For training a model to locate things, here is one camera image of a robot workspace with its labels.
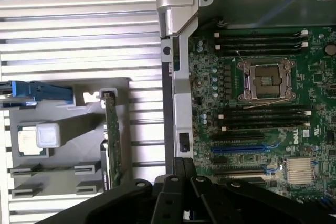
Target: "electronic component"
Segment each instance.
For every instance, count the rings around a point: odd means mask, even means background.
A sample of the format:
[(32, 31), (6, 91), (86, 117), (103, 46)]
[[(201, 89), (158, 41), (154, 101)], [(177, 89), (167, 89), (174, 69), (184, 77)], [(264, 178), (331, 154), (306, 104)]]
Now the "electronic component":
[(329, 56), (336, 55), (336, 44), (335, 43), (330, 43), (330, 44), (326, 45), (325, 48), (324, 48), (324, 52), (325, 52), (326, 55), (329, 55)]
[(245, 60), (237, 65), (244, 75), (244, 93), (239, 101), (270, 103), (295, 98), (291, 86), (291, 72), (295, 66), (288, 59)]
[(226, 164), (228, 162), (228, 159), (227, 157), (215, 157), (215, 158), (212, 158), (212, 163), (214, 165), (219, 165), (219, 164)]
[[(230, 177), (228, 171), (244, 180), (262, 177), (266, 188), (293, 199), (311, 192), (322, 196), (325, 184), (332, 186), (323, 174), (333, 174), (333, 165), (309, 161), (307, 175), (295, 170), (295, 162), (305, 164), (305, 159), (294, 161), (292, 157), (314, 155), (323, 161), (336, 156), (336, 79), (333, 59), (324, 53), (324, 45), (334, 41), (336, 33), (316, 27), (301, 32), (297, 28), (225, 29), (215, 38), (206, 32), (193, 36), (191, 43), (206, 38), (209, 45), (220, 45), (219, 50), (214, 46), (207, 49), (218, 61), (189, 58), (191, 66), (198, 65), (192, 76), (202, 80), (204, 74), (211, 73), (209, 83), (192, 89), (193, 98), (202, 98), (202, 103), (193, 106), (195, 114), (202, 115), (208, 109), (212, 113), (209, 125), (202, 124), (199, 116), (193, 118), (197, 132), (194, 160), (201, 164), (196, 165), (198, 171), (216, 174), (219, 182)], [(307, 59), (309, 66), (301, 67)], [(323, 125), (330, 126), (325, 130)], [(255, 169), (260, 169), (259, 175), (253, 175)], [(247, 174), (237, 175), (242, 170)]]
[(116, 111), (117, 94), (118, 93), (116, 89), (100, 90), (100, 98), (105, 105), (105, 117), (108, 136), (107, 147), (110, 161), (110, 185), (112, 188), (120, 185), (120, 179), (122, 177), (120, 133)]
[(72, 88), (38, 81), (0, 82), (0, 102), (4, 108), (36, 106), (42, 100), (62, 100), (73, 103)]
[(336, 150), (335, 149), (329, 149), (328, 150), (328, 155), (329, 156), (335, 156), (336, 155)]
[(269, 187), (271, 187), (271, 188), (277, 187), (277, 181), (276, 180), (271, 180), (269, 182)]
[(288, 158), (286, 162), (287, 181), (291, 185), (314, 183), (314, 162), (311, 157)]
[(27, 157), (49, 157), (49, 150), (46, 148), (39, 148), (36, 144), (36, 127), (22, 127), (18, 126), (18, 147), (19, 156)]
[(334, 143), (335, 142), (335, 133), (332, 130), (327, 130), (325, 132), (325, 137), (328, 143)]

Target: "white louvered surface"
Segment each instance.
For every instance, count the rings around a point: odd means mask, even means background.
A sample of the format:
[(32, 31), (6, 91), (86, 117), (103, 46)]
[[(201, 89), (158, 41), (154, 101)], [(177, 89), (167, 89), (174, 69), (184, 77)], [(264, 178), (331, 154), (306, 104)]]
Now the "white louvered surface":
[[(134, 177), (153, 182), (165, 173), (155, 0), (0, 0), (0, 18), (2, 81), (130, 78)], [(3, 224), (35, 223), (92, 197), (12, 199), (11, 133), (4, 125), (8, 112), (0, 112)]]

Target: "black pcie slot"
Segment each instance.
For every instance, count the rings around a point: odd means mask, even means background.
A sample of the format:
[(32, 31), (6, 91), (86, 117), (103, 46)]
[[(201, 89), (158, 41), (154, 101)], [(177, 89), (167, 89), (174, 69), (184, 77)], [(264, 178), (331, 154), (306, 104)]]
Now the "black pcie slot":
[(298, 31), (294, 34), (259, 34), (254, 33), (250, 35), (221, 35), (220, 39), (297, 39), (297, 38), (304, 38), (301, 36), (301, 32)]
[(242, 131), (242, 130), (262, 130), (262, 129), (276, 129), (276, 128), (290, 128), (290, 127), (304, 127), (306, 122), (265, 122), (262, 124), (240, 124), (240, 125), (230, 125), (226, 127), (227, 131)]
[[(256, 185), (256, 186), (264, 186), (265, 181), (261, 177), (252, 177), (252, 178), (236, 178), (241, 179), (243, 181), (249, 182), (250, 184)], [(227, 178), (218, 178), (218, 185), (226, 185)]]
[[(221, 57), (237, 57), (237, 50), (220, 50)], [(239, 50), (239, 55), (242, 57), (248, 56), (288, 56), (288, 55), (300, 55), (302, 54), (302, 49), (293, 50)]]
[(219, 169), (214, 170), (214, 176), (247, 176), (247, 175), (264, 175), (265, 170), (263, 168), (252, 168), (252, 169)]
[(262, 133), (248, 133), (248, 134), (219, 134), (211, 136), (212, 141), (248, 141), (248, 140), (263, 140), (265, 135)]
[(266, 50), (292, 50), (292, 49), (301, 49), (302, 45), (299, 44), (238, 44), (238, 45), (221, 45), (221, 51), (231, 51), (231, 50), (239, 50), (240, 51), (266, 51)]
[(264, 122), (264, 121), (287, 121), (287, 120), (309, 120), (309, 116), (307, 115), (241, 115), (241, 116), (228, 116), (222, 119), (224, 123), (235, 123), (235, 122)]

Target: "green circuit board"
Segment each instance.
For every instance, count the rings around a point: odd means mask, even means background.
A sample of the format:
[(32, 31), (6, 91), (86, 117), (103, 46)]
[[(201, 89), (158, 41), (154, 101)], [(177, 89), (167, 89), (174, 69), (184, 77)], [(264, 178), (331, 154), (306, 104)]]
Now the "green circuit board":
[(335, 43), (332, 27), (196, 32), (197, 172), (297, 200), (336, 198)]
[(120, 132), (116, 111), (116, 96), (113, 92), (105, 92), (103, 93), (103, 98), (106, 107), (105, 115), (110, 161), (110, 184), (112, 188), (115, 188), (116, 186), (120, 185), (120, 179), (122, 177)]

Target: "ram slot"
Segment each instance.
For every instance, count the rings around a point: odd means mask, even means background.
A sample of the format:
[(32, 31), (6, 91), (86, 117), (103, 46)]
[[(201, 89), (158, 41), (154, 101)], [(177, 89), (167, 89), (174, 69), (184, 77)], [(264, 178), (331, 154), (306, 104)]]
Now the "ram slot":
[(262, 33), (252, 33), (247, 35), (229, 35), (222, 34), (219, 38), (216, 39), (226, 39), (226, 40), (242, 40), (242, 39), (253, 39), (253, 40), (265, 40), (265, 39), (284, 39), (284, 40), (292, 40), (302, 38), (305, 39), (306, 36), (302, 35), (302, 31), (297, 31), (295, 33), (281, 33), (281, 34), (262, 34)]
[(250, 122), (266, 122), (266, 121), (287, 121), (287, 120), (290, 120), (290, 121), (309, 121), (309, 116), (306, 116), (306, 115), (288, 115), (288, 116), (285, 116), (285, 115), (258, 115), (258, 116), (255, 116), (255, 115), (241, 115), (241, 116), (230, 116), (230, 117), (226, 117), (226, 118), (223, 118), (223, 123), (224, 124), (235, 124), (235, 123), (240, 123), (240, 122), (246, 122), (246, 123), (250, 123)]
[(246, 114), (293, 114), (295, 112), (304, 113), (311, 111), (311, 106), (308, 105), (291, 105), (291, 106), (272, 106), (268, 108), (224, 108), (222, 114), (224, 115), (246, 115)]
[(292, 122), (276, 122), (265, 121), (252, 124), (235, 124), (223, 125), (222, 131), (241, 131), (241, 130), (263, 130), (263, 129), (276, 129), (276, 128), (290, 128), (290, 127), (310, 127), (307, 121), (292, 121)]
[(239, 51), (239, 56), (250, 57), (250, 56), (288, 56), (288, 55), (300, 55), (302, 54), (302, 49), (274, 49), (274, 50), (218, 50), (221, 54), (217, 54), (220, 57), (237, 57), (237, 51)]

